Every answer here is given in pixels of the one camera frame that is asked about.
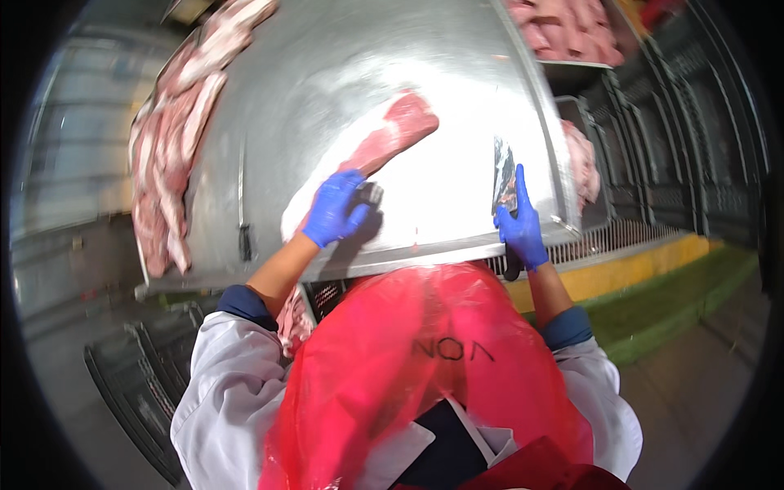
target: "meat pile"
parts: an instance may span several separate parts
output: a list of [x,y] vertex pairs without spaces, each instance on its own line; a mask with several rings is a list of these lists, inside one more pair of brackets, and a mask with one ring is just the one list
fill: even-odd
[[247,47],[251,30],[278,0],[228,0],[163,68],[131,124],[131,216],[147,273],[160,278],[173,261],[191,266],[183,195],[212,106],[226,83],[223,69]]
[[[316,191],[334,172],[358,169],[362,175],[370,176],[395,155],[438,129],[438,124],[438,117],[430,105],[409,89],[401,90],[356,121],[343,132],[289,202],[281,218],[283,242],[304,227]],[[294,288],[278,315],[278,338],[287,357],[292,357],[313,331],[314,325],[307,316],[304,301],[299,290]]]
[[506,7],[540,60],[623,63],[601,0],[506,0]]
[[596,202],[599,197],[601,181],[593,159],[593,145],[572,122],[562,119],[561,128],[564,130],[569,159],[572,161],[577,210],[582,215],[586,203]]

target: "hand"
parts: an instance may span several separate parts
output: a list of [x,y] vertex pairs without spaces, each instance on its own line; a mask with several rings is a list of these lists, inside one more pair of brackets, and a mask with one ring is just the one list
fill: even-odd
[[349,204],[365,177],[358,170],[332,174],[316,192],[310,216],[302,232],[323,249],[329,243],[352,235],[365,221],[370,206],[359,204],[349,214]]
[[542,245],[542,231],[539,228],[539,214],[531,206],[528,191],[525,189],[523,165],[515,169],[517,189],[517,218],[514,219],[506,206],[500,205],[495,211],[493,224],[498,227],[498,236],[506,242],[525,265],[525,270],[533,270],[550,260]]

